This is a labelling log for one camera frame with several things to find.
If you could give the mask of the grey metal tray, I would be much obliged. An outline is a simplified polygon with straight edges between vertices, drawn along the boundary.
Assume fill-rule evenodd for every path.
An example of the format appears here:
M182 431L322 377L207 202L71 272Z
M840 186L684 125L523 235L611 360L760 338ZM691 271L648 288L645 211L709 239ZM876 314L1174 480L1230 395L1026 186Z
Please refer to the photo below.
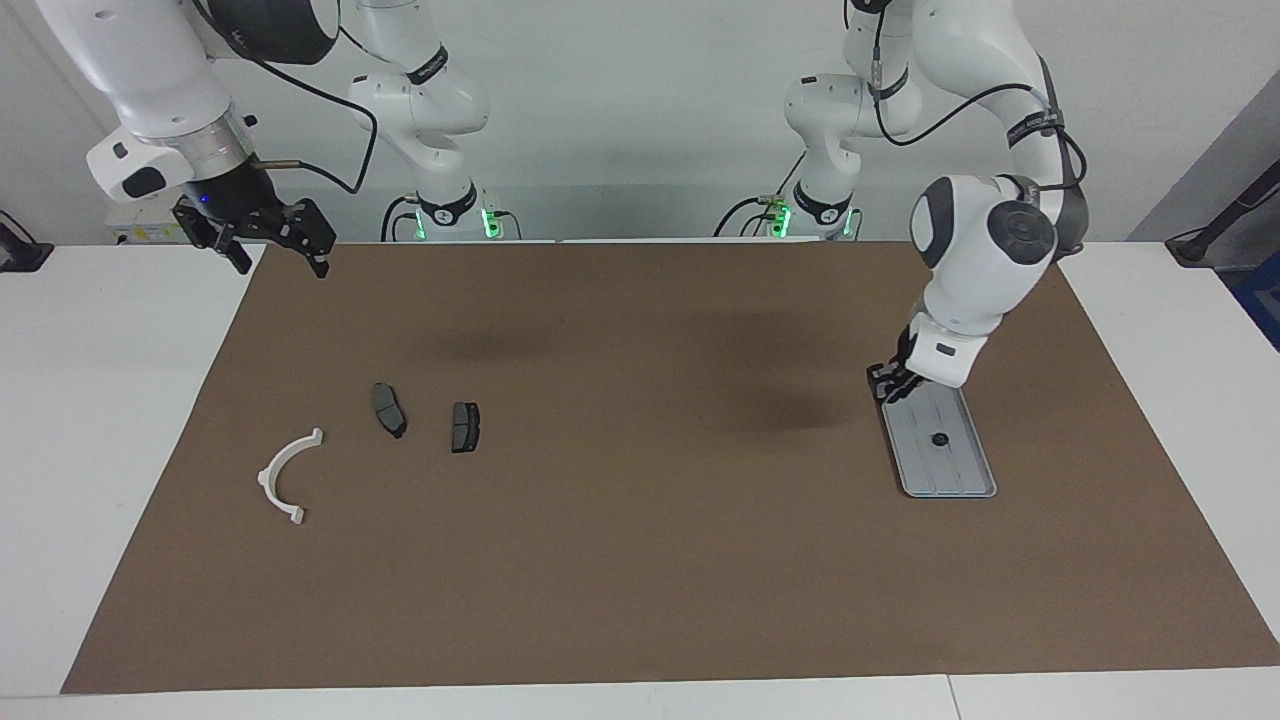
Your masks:
M913 498L992 498L997 484L961 389L927 382L879 406L899 484ZM947 433L936 447L931 436Z

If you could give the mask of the white power box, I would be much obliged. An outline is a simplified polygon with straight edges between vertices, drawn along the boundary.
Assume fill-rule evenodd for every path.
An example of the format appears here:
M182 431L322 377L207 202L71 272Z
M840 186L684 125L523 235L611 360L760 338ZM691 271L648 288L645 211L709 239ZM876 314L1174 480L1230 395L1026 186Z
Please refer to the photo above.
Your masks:
M170 190L132 202L115 204L105 225L115 243L188 246L189 237L174 215L174 206L189 204L180 190Z

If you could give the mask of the curved dark brake pad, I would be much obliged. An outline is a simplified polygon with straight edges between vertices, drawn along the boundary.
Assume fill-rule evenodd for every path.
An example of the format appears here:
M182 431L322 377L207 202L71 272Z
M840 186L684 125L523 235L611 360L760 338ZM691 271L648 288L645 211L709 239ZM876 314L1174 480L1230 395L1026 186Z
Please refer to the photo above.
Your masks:
M371 389L371 402L375 418L381 428L393 438L401 439L408 428L408 419L404 415L396 389L387 383L375 383Z

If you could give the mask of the brown table mat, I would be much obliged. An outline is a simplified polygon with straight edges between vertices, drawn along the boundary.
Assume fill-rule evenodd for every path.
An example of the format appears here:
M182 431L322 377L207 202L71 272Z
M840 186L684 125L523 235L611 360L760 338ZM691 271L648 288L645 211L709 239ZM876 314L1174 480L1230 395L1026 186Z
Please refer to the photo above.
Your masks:
M997 495L900 489L864 370L925 278L906 243L269 249L63 691L1280 665L1057 268L964 388ZM315 427L296 527L256 475Z

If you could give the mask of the black stand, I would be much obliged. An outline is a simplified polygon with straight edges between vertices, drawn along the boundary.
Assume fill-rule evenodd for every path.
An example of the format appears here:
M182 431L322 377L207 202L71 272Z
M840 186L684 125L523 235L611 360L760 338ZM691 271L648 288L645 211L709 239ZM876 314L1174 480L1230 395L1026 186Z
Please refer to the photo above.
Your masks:
M1203 266L1208 250L1228 229L1277 196L1280 196L1280 158L1211 222L1165 240L1164 246L1181 266Z

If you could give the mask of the blue box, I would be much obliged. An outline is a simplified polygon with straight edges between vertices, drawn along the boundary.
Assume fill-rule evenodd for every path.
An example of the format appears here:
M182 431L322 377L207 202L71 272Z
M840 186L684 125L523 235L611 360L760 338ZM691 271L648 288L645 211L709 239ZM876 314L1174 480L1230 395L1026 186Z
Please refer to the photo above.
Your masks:
M1280 252L1235 283L1231 296L1280 354Z

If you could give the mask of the black clamp mount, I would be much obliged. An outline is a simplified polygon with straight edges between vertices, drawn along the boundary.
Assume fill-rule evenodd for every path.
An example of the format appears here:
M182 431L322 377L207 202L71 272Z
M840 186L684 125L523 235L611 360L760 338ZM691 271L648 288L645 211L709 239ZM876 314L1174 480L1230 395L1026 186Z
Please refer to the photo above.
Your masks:
M54 252L52 243L37 241L9 211L0 209L0 274L38 272Z

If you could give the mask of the white semicircular bracket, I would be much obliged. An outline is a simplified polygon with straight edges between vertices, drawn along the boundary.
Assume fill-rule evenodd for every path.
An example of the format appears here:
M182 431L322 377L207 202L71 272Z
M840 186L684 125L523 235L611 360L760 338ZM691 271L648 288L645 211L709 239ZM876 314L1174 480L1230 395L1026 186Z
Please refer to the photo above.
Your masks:
M259 487L261 488L266 501L278 511L284 512L289 521L300 527L303 524L306 518L306 510L297 505L289 503L280 497L278 491L279 477L283 469L289 461L303 451L320 447L325 439L325 433L320 427L312 428L312 430L297 439L291 441L278 450L268 465L260 470L256 475Z

